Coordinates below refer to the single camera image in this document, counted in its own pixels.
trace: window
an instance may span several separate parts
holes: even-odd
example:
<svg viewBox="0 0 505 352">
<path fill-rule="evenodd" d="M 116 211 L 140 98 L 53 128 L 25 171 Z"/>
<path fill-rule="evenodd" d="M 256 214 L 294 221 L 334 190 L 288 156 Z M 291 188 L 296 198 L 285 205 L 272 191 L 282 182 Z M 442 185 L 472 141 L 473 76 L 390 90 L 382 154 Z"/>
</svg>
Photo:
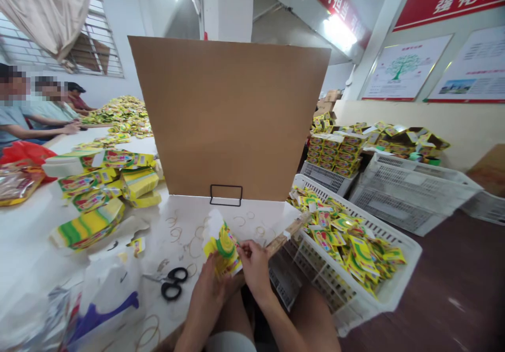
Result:
<svg viewBox="0 0 505 352">
<path fill-rule="evenodd" d="M 32 42 L 0 12 L 0 54 L 12 65 L 34 65 L 44 71 L 65 72 L 47 52 Z M 102 0 L 91 0 L 81 35 L 67 56 L 75 74 L 124 78 L 116 44 Z"/>
</svg>

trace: hand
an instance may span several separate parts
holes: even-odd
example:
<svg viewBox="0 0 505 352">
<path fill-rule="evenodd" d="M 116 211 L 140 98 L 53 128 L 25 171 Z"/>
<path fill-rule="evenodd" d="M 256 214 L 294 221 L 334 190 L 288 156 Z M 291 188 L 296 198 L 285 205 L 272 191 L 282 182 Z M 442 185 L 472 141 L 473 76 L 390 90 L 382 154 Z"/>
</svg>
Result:
<svg viewBox="0 0 505 352">
<path fill-rule="evenodd" d="M 225 293 L 231 281 L 230 276 L 219 279 L 215 268 L 218 253 L 209 255 L 200 277 L 193 289 L 185 328 L 192 329 L 194 335 L 204 335 L 205 340 L 212 332 L 225 302 Z"/>
<path fill-rule="evenodd" d="M 79 131 L 79 126 L 75 123 L 70 123 L 62 128 L 62 133 L 67 135 L 77 134 L 77 131 Z"/>
<path fill-rule="evenodd" d="M 240 246 L 237 252 L 242 260 L 247 286 L 261 307 L 265 302 L 269 302 L 272 296 L 275 296 L 268 275 L 267 251 L 252 240 L 242 242 Z"/>
</svg>

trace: brown floor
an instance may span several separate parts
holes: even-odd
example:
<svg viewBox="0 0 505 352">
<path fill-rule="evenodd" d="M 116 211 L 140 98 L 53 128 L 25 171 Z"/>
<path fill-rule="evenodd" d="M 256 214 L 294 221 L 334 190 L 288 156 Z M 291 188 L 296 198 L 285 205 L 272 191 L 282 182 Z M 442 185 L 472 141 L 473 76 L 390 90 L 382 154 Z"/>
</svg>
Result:
<svg viewBox="0 0 505 352">
<path fill-rule="evenodd" d="M 406 234 L 423 252 L 397 310 L 352 330 L 342 351 L 498 350 L 505 226 L 457 211 L 425 237 Z"/>
</svg>

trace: dark hair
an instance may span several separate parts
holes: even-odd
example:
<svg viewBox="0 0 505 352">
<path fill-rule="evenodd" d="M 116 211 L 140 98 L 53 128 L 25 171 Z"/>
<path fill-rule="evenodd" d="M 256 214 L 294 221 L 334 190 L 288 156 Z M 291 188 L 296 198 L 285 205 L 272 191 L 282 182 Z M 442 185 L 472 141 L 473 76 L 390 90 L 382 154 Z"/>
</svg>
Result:
<svg viewBox="0 0 505 352">
<path fill-rule="evenodd" d="M 40 92 L 43 88 L 47 86 L 54 86 L 60 88 L 59 82 L 54 81 L 52 77 L 49 76 L 40 76 L 35 79 L 35 90 Z"/>
<path fill-rule="evenodd" d="M 80 86 L 79 84 L 77 84 L 77 83 L 65 83 L 65 84 L 66 84 L 67 90 L 69 92 L 71 92 L 73 90 L 77 90 L 79 93 L 85 93 L 86 92 L 84 90 L 84 88 L 82 86 Z"/>
<path fill-rule="evenodd" d="M 23 72 L 19 72 L 14 66 L 0 63 L 0 82 L 8 83 L 14 77 L 23 77 Z"/>
</svg>

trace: scissors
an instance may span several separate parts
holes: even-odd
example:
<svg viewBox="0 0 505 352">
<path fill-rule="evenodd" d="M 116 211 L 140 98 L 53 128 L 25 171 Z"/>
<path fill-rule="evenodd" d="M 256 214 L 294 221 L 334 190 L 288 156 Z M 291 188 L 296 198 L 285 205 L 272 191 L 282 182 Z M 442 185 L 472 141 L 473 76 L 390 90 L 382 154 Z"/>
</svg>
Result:
<svg viewBox="0 0 505 352">
<path fill-rule="evenodd" d="M 183 272 L 184 277 L 181 277 L 181 274 L 177 276 L 177 273 Z M 185 282 L 188 279 L 188 271 L 186 268 L 178 267 L 172 269 L 168 275 L 143 275 L 147 279 L 150 279 L 151 281 L 155 281 L 158 283 L 162 283 L 161 285 L 161 295 L 163 298 L 165 298 L 166 301 L 170 302 L 173 300 L 176 300 L 179 298 L 181 293 L 183 292 L 183 289 L 179 285 L 180 283 Z M 167 295 L 167 291 L 169 289 L 176 289 L 177 293 L 173 296 Z"/>
</svg>

